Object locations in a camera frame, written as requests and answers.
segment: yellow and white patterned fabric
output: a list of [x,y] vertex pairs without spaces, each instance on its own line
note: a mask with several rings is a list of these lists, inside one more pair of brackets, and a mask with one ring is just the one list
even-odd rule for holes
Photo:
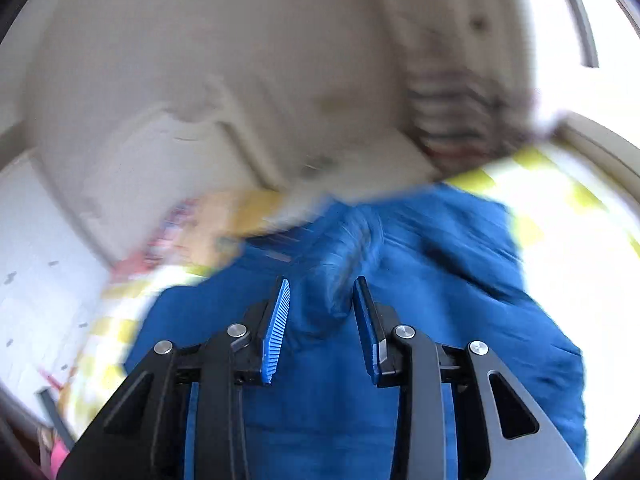
[[[588,161],[554,144],[448,182],[508,206],[529,294],[583,350],[587,472],[593,478],[640,412],[640,378],[629,373],[640,326],[636,206]],[[169,286],[198,283],[211,272],[164,265],[105,291],[104,316],[94,324],[60,403],[75,434],[124,379],[120,363],[157,295]]]
[[567,146],[544,144],[449,180],[511,211],[528,293],[582,349],[587,476],[640,413],[638,206]]

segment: metal pivot screw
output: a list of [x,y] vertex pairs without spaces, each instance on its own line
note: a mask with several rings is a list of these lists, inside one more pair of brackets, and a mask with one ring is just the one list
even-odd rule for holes
[[396,326],[396,335],[402,339],[411,339],[415,335],[415,330],[409,325]]
[[226,329],[226,333],[231,337],[242,337],[246,334],[246,327],[239,323],[234,323],[233,325],[229,325],[229,328]]
[[469,350],[476,355],[485,355],[489,351],[489,347],[482,341],[472,341],[469,343]]
[[171,343],[171,341],[167,341],[167,340],[158,341],[154,345],[154,352],[160,355],[168,354],[173,347],[174,345]]

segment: blue towel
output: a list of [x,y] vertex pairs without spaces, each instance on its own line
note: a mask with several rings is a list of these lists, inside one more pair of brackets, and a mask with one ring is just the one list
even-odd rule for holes
[[[127,371],[159,340],[206,341],[291,285],[273,383],[246,388],[244,421],[255,479],[388,479],[398,391],[367,375],[351,287],[433,340],[485,341],[584,462],[580,351],[524,292],[504,206],[446,185],[369,205],[334,203],[312,224],[252,238],[244,255],[198,286],[164,291],[143,323]],[[456,478],[452,402],[445,394],[448,478]]]

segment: blue cloth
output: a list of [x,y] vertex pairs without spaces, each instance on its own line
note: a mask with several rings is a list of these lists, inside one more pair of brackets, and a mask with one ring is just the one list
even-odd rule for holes
[[[375,300],[433,340],[485,341],[584,462],[580,351],[524,293],[507,221],[504,206],[446,185],[369,205],[334,203],[312,224],[249,240],[239,260],[200,285],[164,291],[125,367],[162,339],[206,341],[284,275],[291,301],[278,370],[271,386],[246,388],[244,397],[253,478],[386,480],[398,391],[375,388],[366,372],[350,306],[364,275]],[[447,476],[455,478],[445,399]]]

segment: pink object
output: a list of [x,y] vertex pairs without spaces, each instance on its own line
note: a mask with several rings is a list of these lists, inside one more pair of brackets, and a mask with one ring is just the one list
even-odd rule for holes
[[143,249],[118,262],[111,271],[111,283],[124,283],[137,274],[146,274],[170,256],[174,243],[185,224],[193,218],[198,199],[183,200],[175,206],[155,229]]
[[56,443],[51,450],[51,474],[53,478],[57,476],[58,470],[68,454],[69,452],[65,445],[62,444],[62,441],[59,438],[56,439]]
[[55,388],[57,391],[61,392],[62,391],[62,384],[60,384],[57,380],[55,380],[55,378],[49,374],[48,372],[44,371],[42,368],[38,368],[38,373],[41,375],[41,377],[47,381],[47,383],[49,383],[49,385],[52,388]]

